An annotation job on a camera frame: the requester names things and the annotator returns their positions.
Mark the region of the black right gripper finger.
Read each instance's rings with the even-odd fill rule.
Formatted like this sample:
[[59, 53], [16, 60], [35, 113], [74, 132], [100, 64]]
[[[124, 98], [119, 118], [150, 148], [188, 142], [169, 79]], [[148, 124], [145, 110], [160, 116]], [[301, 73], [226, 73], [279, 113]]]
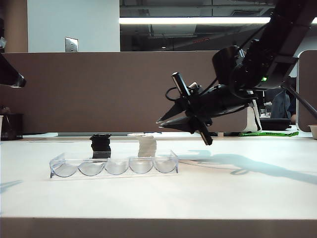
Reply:
[[161, 123], [175, 115], [180, 114], [186, 110], [186, 99], [178, 98], [174, 101], [174, 105], [166, 112], [161, 118], [159, 118], [156, 123]]
[[160, 124], [160, 128], [176, 129], [179, 131], [192, 133], [189, 117], [181, 117], [177, 119], [168, 120]]

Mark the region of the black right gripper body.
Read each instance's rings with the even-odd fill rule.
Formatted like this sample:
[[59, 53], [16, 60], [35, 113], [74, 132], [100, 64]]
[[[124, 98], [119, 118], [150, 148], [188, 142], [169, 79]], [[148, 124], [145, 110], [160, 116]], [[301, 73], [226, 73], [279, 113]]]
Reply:
[[181, 98], [186, 99], [185, 117], [190, 118], [192, 133], [198, 131], [206, 145], [212, 144], [208, 126], [212, 118], [241, 111], [253, 105], [255, 94], [240, 91], [237, 95], [229, 87], [219, 84], [206, 92], [190, 94], [180, 73], [172, 74], [172, 79], [180, 92]]

